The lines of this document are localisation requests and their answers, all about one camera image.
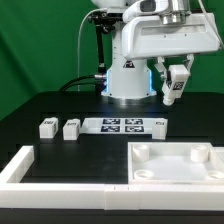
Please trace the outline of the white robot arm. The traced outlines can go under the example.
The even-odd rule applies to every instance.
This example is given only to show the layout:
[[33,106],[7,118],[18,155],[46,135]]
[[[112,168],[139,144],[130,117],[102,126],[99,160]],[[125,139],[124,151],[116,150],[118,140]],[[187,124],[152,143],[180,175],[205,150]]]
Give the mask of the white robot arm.
[[189,0],[91,0],[97,31],[112,34],[112,65],[102,95],[121,104],[154,96],[147,61],[164,79],[163,103],[181,97],[194,56],[223,46],[212,13],[193,13]]

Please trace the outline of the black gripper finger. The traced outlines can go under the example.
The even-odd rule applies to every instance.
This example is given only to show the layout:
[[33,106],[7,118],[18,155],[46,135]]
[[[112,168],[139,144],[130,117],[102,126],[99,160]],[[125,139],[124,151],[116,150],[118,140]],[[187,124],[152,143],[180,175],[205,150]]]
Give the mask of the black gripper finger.
[[159,72],[162,80],[166,80],[168,78],[168,69],[165,67],[164,57],[157,57],[155,60],[154,67]]
[[193,63],[194,63],[194,55],[193,54],[188,54],[183,61],[182,72],[184,74],[190,73]]

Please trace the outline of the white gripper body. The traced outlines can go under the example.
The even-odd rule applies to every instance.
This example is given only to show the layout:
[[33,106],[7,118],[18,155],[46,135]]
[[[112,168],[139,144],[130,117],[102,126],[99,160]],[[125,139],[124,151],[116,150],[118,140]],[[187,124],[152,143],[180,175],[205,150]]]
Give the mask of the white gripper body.
[[214,52],[219,41],[203,14],[184,24],[163,25],[159,16],[137,17],[122,30],[122,52],[128,60]]

